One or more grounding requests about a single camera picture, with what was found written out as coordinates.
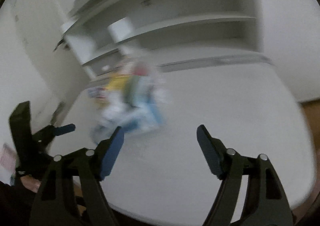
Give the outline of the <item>person's left hand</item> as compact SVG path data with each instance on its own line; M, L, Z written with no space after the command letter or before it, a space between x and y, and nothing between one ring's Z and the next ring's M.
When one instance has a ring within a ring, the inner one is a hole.
M23 186L24 186L26 189L28 189L28 190L30 190L30 191L32 191L32 192L34 192L34 193L37 193L37 192L38 192L39 187L40 187L40 185L41 185L41 181L39 181L39 180L37 180L37 179L29 176L29 175L27 175L27 176L22 176L22 177L20 178L20 180L21 180L21 183L23 184Z

